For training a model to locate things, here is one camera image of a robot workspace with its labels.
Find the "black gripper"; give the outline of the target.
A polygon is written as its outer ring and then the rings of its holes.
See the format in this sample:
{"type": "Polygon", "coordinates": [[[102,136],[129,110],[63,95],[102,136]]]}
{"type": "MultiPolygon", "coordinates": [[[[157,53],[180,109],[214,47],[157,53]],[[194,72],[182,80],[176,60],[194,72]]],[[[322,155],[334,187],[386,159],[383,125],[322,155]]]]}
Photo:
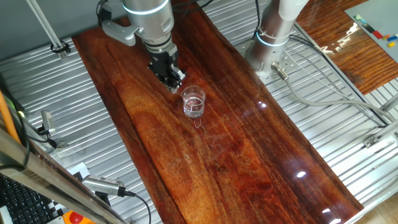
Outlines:
{"type": "Polygon", "coordinates": [[[185,73],[177,67],[178,52],[153,53],[150,52],[149,69],[159,76],[159,81],[166,89],[175,94],[182,86],[185,73]]]}

